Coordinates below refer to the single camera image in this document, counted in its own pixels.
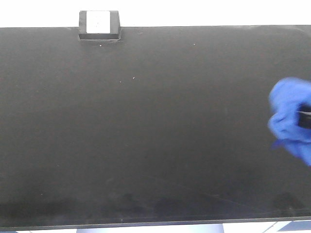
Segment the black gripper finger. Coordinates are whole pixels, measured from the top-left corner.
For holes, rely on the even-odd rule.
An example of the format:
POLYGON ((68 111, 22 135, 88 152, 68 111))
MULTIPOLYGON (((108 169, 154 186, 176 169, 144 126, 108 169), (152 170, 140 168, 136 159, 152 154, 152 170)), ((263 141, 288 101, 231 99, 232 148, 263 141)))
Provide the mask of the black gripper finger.
POLYGON ((298 126, 304 129, 311 128, 311 107, 301 105, 298 109, 298 126))

